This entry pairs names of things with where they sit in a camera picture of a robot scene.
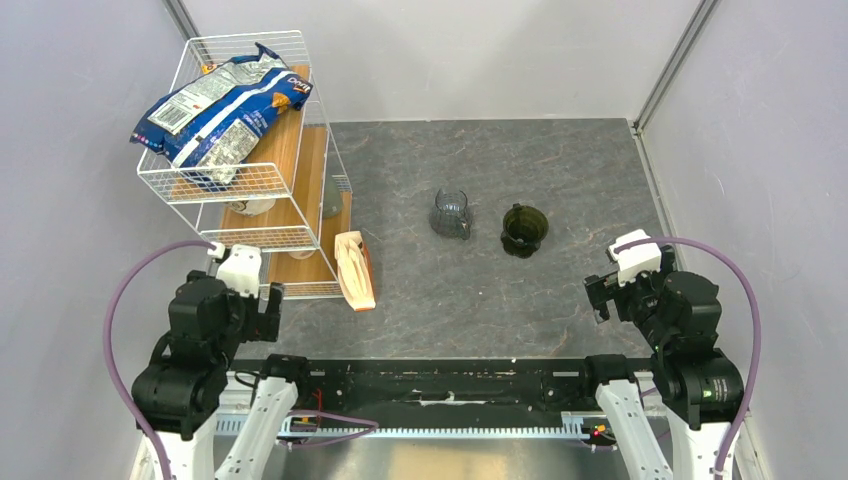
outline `red wire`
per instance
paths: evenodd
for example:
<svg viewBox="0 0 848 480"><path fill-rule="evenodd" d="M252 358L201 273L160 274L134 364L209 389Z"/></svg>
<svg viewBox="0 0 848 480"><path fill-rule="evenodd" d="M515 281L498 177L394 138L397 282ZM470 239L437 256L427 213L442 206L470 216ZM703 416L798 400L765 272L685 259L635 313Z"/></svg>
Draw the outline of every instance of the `red wire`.
<svg viewBox="0 0 848 480"><path fill-rule="evenodd" d="M313 393L312 396L318 399L318 411L320 412L324 410L324 392L322 392L320 388L316 390L318 391L318 394L316 395ZM321 426L321 417L319 416L317 420L318 426Z"/></svg>

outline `wire basket shelf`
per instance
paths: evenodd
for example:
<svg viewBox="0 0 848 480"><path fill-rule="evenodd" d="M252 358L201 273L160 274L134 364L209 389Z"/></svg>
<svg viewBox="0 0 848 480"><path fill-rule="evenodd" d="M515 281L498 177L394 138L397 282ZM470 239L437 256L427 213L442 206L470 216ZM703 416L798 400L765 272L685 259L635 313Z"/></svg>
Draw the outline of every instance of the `wire basket shelf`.
<svg viewBox="0 0 848 480"><path fill-rule="evenodd" d="M223 35L186 42L169 91L201 77L204 66L217 65L237 55L255 54L256 43L274 50L290 68L311 80L309 54L299 31ZM294 149L299 149L303 126L322 121L322 112L318 105L287 112L278 121L286 123L283 127L286 135L292 137L289 143ZM297 154L295 151L291 156L296 158ZM284 170L273 162L250 160L238 166L175 168L164 156L145 149L137 174L163 201L180 204L287 197L292 194L294 170Z"/></svg>
<svg viewBox="0 0 848 480"><path fill-rule="evenodd" d="M267 252L314 250L318 243L306 226L204 230L200 236L207 242L221 242L227 247L251 245Z"/></svg>
<svg viewBox="0 0 848 480"><path fill-rule="evenodd" d="M263 284L259 286L259 296L268 300L268 292L271 286ZM310 282L310 283L285 283L283 284L283 300L315 300L321 298L342 298L342 287L339 282Z"/></svg>

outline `white bracket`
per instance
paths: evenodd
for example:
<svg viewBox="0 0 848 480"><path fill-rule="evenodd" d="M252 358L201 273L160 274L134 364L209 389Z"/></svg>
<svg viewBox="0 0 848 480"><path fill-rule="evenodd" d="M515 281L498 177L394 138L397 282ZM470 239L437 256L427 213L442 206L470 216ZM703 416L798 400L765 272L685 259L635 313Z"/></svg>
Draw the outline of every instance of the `white bracket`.
<svg viewBox="0 0 848 480"><path fill-rule="evenodd" d="M676 413L668 410L668 426L674 448L674 471L686 480L713 480L718 449L730 429L730 422L703 423L700 430L692 430ZM730 453L724 462L725 480L733 478L733 450L736 438L730 444Z"/></svg>
<svg viewBox="0 0 848 480"><path fill-rule="evenodd" d="M225 247L224 244L221 242L212 242L212 245L214 245L215 248L207 249L206 255L209 255L215 260L220 260L224 258L224 252L227 250L227 247Z"/></svg>
<svg viewBox="0 0 848 480"><path fill-rule="evenodd" d="M638 385L629 380L611 380L609 385L598 386L595 399L615 432L630 478L671 480L671 468L642 410Z"/></svg>
<svg viewBox="0 0 848 480"><path fill-rule="evenodd" d="M233 245L230 256L218 267L215 277L242 297L259 297L259 271L262 268L262 251L248 245Z"/></svg>
<svg viewBox="0 0 848 480"><path fill-rule="evenodd" d="M212 440L218 420L213 413L200 426L189 441L184 441L179 433L157 432L171 465L171 478L168 480L195 480L213 478L215 461L212 456ZM162 469L159 457L150 439L144 435L149 458L153 460L153 475L156 480L162 480Z"/></svg>
<svg viewBox="0 0 848 480"><path fill-rule="evenodd" d="M297 386L284 378L269 377L259 382L256 400L247 422L224 463L215 472L216 480L259 480L277 433L297 401ZM210 477L196 477L206 480Z"/></svg>
<svg viewBox="0 0 848 480"><path fill-rule="evenodd" d="M634 230L627 235L615 239L609 247L610 258L618 264L618 284L624 286L636 279L640 272L659 272L662 261L662 252L656 243L646 243L636 247L628 248L621 253L615 253L615 249L635 240L651 238L644 230Z"/></svg>

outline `white label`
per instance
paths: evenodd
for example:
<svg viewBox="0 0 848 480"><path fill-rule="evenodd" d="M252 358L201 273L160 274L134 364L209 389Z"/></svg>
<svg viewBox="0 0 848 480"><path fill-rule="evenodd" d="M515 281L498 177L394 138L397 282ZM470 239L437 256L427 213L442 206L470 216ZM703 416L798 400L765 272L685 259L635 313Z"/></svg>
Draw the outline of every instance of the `white label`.
<svg viewBox="0 0 848 480"><path fill-rule="evenodd" d="M224 98L233 87L253 85L261 81L272 68L284 67L282 60L268 55L262 55L256 62L238 65L226 63L208 75L198 78L194 83L186 85L147 119L171 135L176 135L210 105Z"/></svg>
<svg viewBox="0 0 848 480"><path fill-rule="evenodd" d="M235 119L215 145L197 162L197 166L238 165L247 158L257 143L259 143L259 137L244 122ZM237 172L237 167L215 168L203 171L203 174L217 183L229 185Z"/></svg>

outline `plastic container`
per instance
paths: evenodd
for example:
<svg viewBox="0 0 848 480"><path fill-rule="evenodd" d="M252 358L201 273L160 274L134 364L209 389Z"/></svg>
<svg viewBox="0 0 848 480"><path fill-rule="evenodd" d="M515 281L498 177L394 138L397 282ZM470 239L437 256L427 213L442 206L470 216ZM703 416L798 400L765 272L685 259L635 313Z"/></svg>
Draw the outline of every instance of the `plastic container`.
<svg viewBox="0 0 848 480"><path fill-rule="evenodd" d="M504 215L501 243L510 255L530 258L541 248L547 235L548 219L533 207L516 203Z"/></svg>
<svg viewBox="0 0 848 480"><path fill-rule="evenodd" d="M465 193L453 188L440 188L430 209L430 227L443 237L468 240L471 238L471 220Z"/></svg>
<svg viewBox="0 0 848 480"><path fill-rule="evenodd" d="M343 209L342 192L336 182L328 178L324 181L324 209L321 218L333 218L342 213Z"/></svg>

